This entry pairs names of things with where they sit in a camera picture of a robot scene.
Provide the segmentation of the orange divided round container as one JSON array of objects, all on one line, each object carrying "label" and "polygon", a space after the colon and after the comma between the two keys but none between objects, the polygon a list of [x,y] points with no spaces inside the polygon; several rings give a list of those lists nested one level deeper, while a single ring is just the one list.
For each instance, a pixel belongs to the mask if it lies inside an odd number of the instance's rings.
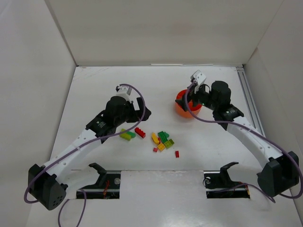
[{"label": "orange divided round container", "polygon": [[[176,96],[176,100],[182,100],[183,95],[185,94],[186,90],[182,90],[180,91],[177,96]],[[193,101],[190,101],[188,103],[189,109],[193,112],[194,115],[198,115],[202,105],[198,104],[196,106],[193,106]],[[176,113],[183,117],[183,118],[193,118],[193,116],[191,115],[191,113],[189,111],[185,111],[180,104],[178,104],[177,102],[175,102],[175,111]]]}]

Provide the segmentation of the long red lego brick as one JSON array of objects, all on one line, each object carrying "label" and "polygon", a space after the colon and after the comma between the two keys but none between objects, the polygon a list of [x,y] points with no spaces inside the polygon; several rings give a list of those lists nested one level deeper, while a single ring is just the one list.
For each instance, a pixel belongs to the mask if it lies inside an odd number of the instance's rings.
[{"label": "long red lego brick", "polygon": [[135,131],[135,133],[136,134],[138,134],[141,138],[145,138],[146,137],[146,133],[142,130],[142,129],[140,129],[139,127],[136,127],[135,129],[134,129],[134,131]]}]

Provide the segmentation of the yellow curved lego brick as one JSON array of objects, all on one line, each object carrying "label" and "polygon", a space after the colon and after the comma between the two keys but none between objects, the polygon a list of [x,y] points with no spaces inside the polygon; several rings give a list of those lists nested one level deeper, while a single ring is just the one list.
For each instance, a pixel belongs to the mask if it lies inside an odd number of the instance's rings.
[{"label": "yellow curved lego brick", "polygon": [[151,134],[151,139],[154,142],[154,144],[159,145],[158,137],[154,132]]}]

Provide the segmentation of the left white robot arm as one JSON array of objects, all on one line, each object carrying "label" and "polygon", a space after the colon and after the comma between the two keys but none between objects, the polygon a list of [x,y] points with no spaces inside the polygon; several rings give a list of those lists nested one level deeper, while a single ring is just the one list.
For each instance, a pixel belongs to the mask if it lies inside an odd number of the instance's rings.
[{"label": "left white robot arm", "polygon": [[47,210],[54,210],[74,191],[98,182],[106,174],[104,168],[91,163],[77,171],[76,166],[94,149],[108,138],[117,136],[117,128],[123,123],[146,121],[151,115],[143,97],[137,98],[139,110],[135,110],[128,95],[111,97],[103,111],[97,114],[80,133],[76,140],[64,151],[42,166],[33,165],[28,171],[28,186],[24,201],[31,194],[35,202]]}]

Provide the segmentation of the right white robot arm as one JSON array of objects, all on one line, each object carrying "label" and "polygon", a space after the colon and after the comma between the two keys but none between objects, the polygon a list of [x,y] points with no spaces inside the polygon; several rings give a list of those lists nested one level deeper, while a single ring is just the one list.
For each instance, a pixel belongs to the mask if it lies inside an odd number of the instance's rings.
[{"label": "right white robot arm", "polygon": [[260,190],[272,198],[277,195],[289,198],[284,192],[303,183],[299,157],[292,151],[285,151],[250,125],[243,112],[231,104],[231,90],[226,82],[215,81],[209,91],[206,87],[206,84],[199,85],[194,80],[175,102],[194,118],[197,116],[190,110],[190,102],[193,106],[202,105],[212,110],[214,119],[209,123],[220,125],[236,137],[261,165],[262,171],[257,174]]}]

